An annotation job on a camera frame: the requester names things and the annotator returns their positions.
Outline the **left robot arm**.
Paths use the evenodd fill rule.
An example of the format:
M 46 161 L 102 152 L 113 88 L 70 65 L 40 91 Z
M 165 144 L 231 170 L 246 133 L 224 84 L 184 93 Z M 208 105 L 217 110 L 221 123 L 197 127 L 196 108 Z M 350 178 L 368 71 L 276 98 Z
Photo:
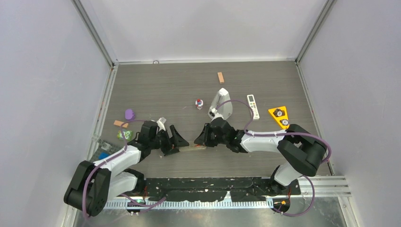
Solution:
M 131 169 L 132 165 L 143 161 L 154 149 L 167 156 L 188 145 L 173 125 L 169 130 L 165 128 L 163 118 L 144 121 L 135 138 L 116 153 L 95 162 L 80 162 L 63 201 L 94 217 L 110 199 L 126 192 L 139 196 L 145 191 L 144 174 Z

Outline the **grey rounded remote control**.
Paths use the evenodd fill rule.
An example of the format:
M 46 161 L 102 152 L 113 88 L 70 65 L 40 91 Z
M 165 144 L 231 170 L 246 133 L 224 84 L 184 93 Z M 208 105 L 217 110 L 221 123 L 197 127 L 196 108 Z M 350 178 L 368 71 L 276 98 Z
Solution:
M 180 152 L 189 152 L 189 151 L 198 151 L 198 150 L 205 150 L 207 147 L 202 146 L 202 145 L 193 145 L 193 146 L 187 146 L 187 147 L 182 147 L 180 148 Z

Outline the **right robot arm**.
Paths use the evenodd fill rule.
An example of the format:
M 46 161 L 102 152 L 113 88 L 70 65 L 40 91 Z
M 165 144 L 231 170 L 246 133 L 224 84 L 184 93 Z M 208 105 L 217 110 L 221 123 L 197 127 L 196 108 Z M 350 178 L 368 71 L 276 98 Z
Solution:
M 280 153 L 285 163 L 279 165 L 270 177 L 270 189 L 276 194 L 282 194 L 301 176 L 315 176 L 320 164 L 330 155 L 325 141 L 297 124 L 291 124 L 286 130 L 255 132 L 237 130 L 219 117 L 205 124 L 194 142 L 206 147 L 223 144 L 235 153 Z

